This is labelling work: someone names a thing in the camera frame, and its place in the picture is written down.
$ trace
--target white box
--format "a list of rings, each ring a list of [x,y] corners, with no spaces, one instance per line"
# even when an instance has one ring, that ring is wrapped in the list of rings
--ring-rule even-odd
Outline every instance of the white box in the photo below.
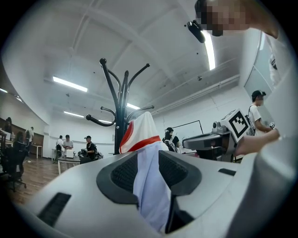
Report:
[[[74,157],[74,150],[66,150],[66,157],[73,158]]]

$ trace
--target human arm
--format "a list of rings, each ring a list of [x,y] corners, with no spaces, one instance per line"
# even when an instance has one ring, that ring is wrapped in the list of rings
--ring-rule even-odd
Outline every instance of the human arm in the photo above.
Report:
[[[272,128],[262,125],[261,119],[258,119],[255,121],[255,126],[259,131],[262,131],[262,132],[272,131]]]

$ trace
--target ceiling beam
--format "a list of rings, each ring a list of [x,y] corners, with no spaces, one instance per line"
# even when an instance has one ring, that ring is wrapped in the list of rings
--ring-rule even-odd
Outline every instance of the ceiling beam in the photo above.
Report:
[[[63,4],[59,5],[59,9],[73,11],[76,13],[83,13],[86,10],[82,7],[80,2],[76,1],[65,1]],[[125,39],[132,41],[141,51],[146,54],[151,62],[154,62],[155,65],[164,71],[165,75],[169,79],[174,78],[175,75],[162,56],[131,26],[101,9],[88,9],[86,16],[99,22],[100,24],[109,28],[111,31],[118,33]]]

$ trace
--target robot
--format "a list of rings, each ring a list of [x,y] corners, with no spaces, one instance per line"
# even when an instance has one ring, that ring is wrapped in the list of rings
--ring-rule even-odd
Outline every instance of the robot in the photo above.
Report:
[[[240,109],[213,123],[211,133],[184,139],[184,148],[196,150],[204,159],[232,162],[239,140],[249,130],[249,123]]]

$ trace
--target black vent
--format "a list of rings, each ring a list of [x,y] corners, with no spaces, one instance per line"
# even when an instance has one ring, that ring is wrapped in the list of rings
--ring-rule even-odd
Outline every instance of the black vent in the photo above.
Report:
[[[159,154],[159,171],[169,188],[185,179],[188,173],[185,167],[163,154]]]
[[[111,179],[118,187],[133,193],[134,181],[138,173],[137,156],[125,161],[111,172]]]
[[[38,217],[48,225],[54,226],[70,197],[71,195],[61,192],[56,194]]]

